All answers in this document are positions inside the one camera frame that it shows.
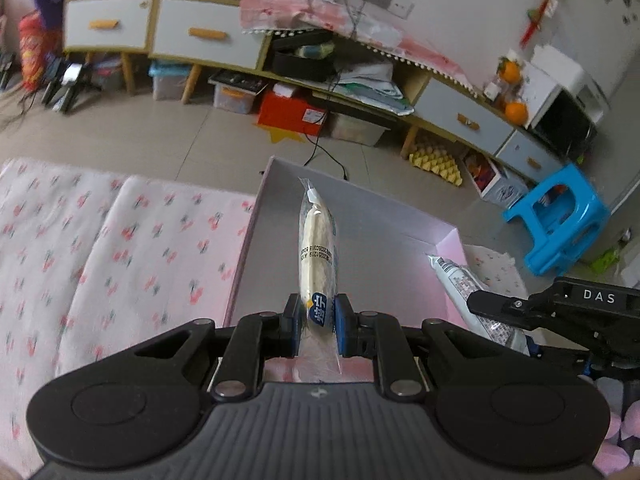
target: blue plastic stool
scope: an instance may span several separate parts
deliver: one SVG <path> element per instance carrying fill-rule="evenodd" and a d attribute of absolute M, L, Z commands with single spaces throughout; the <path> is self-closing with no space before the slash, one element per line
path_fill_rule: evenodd
<path fill-rule="evenodd" d="M 547 206 L 539 200 L 554 186 L 567 190 Z M 573 164 L 542 181 L 502 216 L 509 222 L 519 216 L 533 238 L 524 258 L 529 270 L 541 276 L 555 268 L 561 276 L 596 240 L 609 219 L 607 207 Z"/>

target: microwave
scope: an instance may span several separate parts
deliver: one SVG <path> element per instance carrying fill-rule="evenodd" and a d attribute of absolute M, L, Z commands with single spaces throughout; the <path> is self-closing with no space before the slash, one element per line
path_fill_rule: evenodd
<path fill-rule="evenodd" d="M 590 147 L 597 129 L 584 107 L 542 70 L 527 63 L 518 97 L 527 105 L 527 130 L 557 156 L 577 161 Z"/>

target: artificial orange decoration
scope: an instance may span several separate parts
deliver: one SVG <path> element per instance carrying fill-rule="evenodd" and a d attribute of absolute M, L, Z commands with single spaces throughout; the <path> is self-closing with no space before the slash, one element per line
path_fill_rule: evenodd
<path fill-rule="evenodd" d="M 522 77 L 520 75 L 520 67 L 517 65 L 517 63 L 509 61 L 506 58 L 500 60 L 500 65 L 498 66 L 498 75 L 510 85 L 519 83 Z"/>
<path fill-rule="evenodd" d="M 504 107 L 504 115 L 510 123 L 516 126 L 524 126 L 529 119 L 529 110 L 524 103 L 508 103 Z"/>

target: blue lid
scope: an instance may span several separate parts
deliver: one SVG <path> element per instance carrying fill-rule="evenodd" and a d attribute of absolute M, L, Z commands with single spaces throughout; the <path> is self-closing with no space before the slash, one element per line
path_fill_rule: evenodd
<path fill-rule="evenodd" d="M 191 65 L 184 63 L 172 63 L 171 61 L 154 60 L 149 69 L 151 77 L 181 75 L 187 77 L 191 71 Z"/>

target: drawer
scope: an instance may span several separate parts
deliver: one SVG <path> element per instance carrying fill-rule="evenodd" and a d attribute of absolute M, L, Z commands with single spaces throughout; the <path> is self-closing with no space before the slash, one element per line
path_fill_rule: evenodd
<path fill-rule="evenodd" d="M 437 79 L 429 81 L 415 104 L 415 113 L 491 154 L 513 131 L 509 123 Z"/>
<path fill-rule="evenodd" d="M 518 130 L 497 153 L 497 158 L 536 182 L 545 180 L 562 168 L 562 163 L 554 155 Z"/>
<path fill-rule="evenodd" d="M 160 0 L 153 54 L 255 69 L 263 34 L 243 34 L 239 7 Z"/>
<path fill-rule="evenodd" d="M 143 50 L 153 0 L 72 0 L 66 4 L 65 47 Z"/>

